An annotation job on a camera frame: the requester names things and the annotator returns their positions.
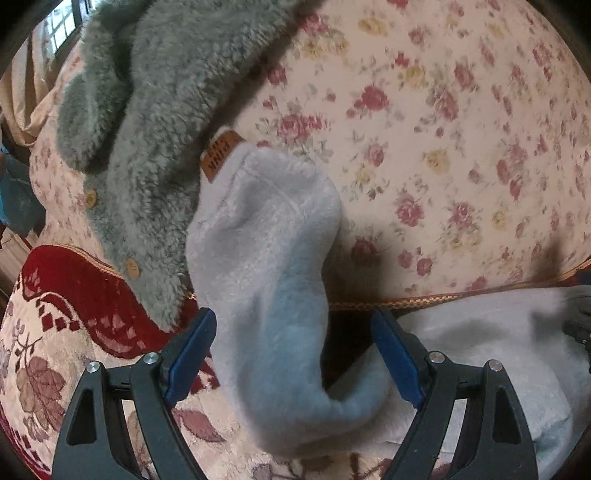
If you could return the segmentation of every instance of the sock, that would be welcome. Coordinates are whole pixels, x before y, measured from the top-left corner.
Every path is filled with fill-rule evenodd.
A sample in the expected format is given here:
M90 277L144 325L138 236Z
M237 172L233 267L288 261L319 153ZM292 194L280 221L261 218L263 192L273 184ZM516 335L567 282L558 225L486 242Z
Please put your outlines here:
M216 374L261 449L290 456L308 442L358 429L392 386L378 356L346 388L322 387L328 303L323 261L340 222L340 197L307 160L241 143L209 183L187 236L201 306L218 322Z

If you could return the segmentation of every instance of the floral fabric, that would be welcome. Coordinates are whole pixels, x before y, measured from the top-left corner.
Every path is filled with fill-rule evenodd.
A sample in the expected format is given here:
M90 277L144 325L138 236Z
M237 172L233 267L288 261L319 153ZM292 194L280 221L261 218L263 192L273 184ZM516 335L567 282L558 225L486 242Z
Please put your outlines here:
M46 225L37 245L65 244L81 247L104 259L100 242L90 229L86 216L84 174L72 170L57 153L57 105L63 88L83 66L77 44L60 71L52 90L54 106L31 151L29 176L33 192L47 211Z
M280 47L230 118L341 192L332 302L502 287L591 254L591 85L525 0L327 0ZM55 114L33 151L35 192L101 257Z
M84 275L85 283L72 282ZM89 290L96 295L88 296ZM186 318L196 305L187 308ZM135 363L161 349L158 330L119 277L64 247L38 247L25 263L0 327L0 429L41 480L49 480L61 424L84 368ZM157 478L137 414L124 402L135 454ZM225 402L211 358L173 416L211 480L377 480L388 459L344 453L282 461L257 449ZM445 468L440 465L438 475Z

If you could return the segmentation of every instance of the curtain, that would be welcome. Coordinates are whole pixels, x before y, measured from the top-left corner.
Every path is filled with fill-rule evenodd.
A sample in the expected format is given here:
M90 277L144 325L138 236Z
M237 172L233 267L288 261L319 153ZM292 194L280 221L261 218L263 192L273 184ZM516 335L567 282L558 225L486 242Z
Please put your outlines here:
M22 147L33 146L53 105L55 75L46 23L37 25L0 79L0 109L12 139Z

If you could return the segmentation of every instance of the wooden button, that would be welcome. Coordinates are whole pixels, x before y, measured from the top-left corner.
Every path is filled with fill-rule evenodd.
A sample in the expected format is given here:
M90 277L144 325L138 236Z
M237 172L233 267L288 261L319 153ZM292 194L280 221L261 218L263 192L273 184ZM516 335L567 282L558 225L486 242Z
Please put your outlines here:
M127 267L127 274L132 280L139 278L139 267L133 258L128 258L125 261L125 266Z
M88 190L84 196L84 206L86 208L92 208L96 205L97 200L96 190Z

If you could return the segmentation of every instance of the leaf pattern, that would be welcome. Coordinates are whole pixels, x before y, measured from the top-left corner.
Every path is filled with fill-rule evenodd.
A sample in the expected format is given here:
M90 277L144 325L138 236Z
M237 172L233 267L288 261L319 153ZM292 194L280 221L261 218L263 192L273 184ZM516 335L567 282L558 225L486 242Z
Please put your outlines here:
M32 357L28 365L17 372L22 410L34 413L44 430L49 425L57 432L60 430L66 411L58 400L61 400L60 391L65 383L61 374L49 368L47 360L38 356Z
M223 443L225 440L213 427L207 415L197 410L173 410L173 416L177 424L195 435L198 439L208 443Z

